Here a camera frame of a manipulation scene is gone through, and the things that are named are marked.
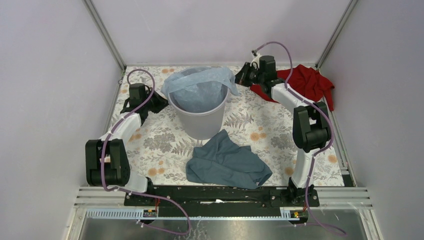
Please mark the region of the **light blue plastic trash bag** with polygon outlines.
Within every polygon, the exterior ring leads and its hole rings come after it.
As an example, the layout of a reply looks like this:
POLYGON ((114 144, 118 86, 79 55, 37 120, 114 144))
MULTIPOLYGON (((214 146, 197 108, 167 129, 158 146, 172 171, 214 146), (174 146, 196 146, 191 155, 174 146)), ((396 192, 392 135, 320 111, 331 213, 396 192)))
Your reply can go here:
POLYGON ((240 93, 235 75, 228 67, 195 66, 169 76, 161 93, 189 113, 208 112, 220 105, 227 95, 240 93))

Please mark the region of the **grey plastic trash bin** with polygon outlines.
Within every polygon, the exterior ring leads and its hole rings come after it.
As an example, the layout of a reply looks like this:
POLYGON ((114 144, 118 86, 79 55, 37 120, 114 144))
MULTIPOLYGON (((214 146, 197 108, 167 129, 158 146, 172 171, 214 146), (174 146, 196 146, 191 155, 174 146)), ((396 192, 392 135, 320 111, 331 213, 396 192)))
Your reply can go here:
POLYGON ((226 96, 221 104, 212 110, 192 113, 181 109, 170 97, 166 97, 169 104, 176 110, 177 116, 182 124, 184 131, 196 140, 206 140, 216 135, 222 126, 225 105, 230 95, 226 91, 226 96))

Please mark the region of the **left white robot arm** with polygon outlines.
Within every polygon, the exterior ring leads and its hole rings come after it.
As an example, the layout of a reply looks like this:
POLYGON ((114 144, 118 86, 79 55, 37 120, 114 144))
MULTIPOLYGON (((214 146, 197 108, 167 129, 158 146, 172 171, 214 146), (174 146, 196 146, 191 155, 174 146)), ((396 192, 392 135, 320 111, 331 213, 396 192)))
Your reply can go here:
POLYGON ((168 101, 143 83, 129 86, 129 98, 119 115, 118 126, 113 127, 109 139, 104 134, 99 139, 88 140, 85 144, 86 180, 91 186, 105 183, 113 190, 125 189, 136 193, 136 199, 144 206, 152 204, 155 192, 148 187, 148 177, 131 170, 126 145, 130 138, 147 119, 149 112, 159 113, 169 105, 168 101))

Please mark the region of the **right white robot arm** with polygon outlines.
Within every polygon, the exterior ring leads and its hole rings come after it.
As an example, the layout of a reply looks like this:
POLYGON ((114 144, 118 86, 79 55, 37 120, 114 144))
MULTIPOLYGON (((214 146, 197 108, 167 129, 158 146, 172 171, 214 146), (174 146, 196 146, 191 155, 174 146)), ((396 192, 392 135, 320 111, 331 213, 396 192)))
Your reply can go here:
POLYGON ((327 105, 301 96, 287 80, 279 78, 271 55, 254 53, 253 60, 235 75, 235 82, 246 87, 260 86, 263 94, 291 112, 292 137, 298 151, 285 196, 291 205, 301 205, 313 192, 315 157, 333 141, 327 105))

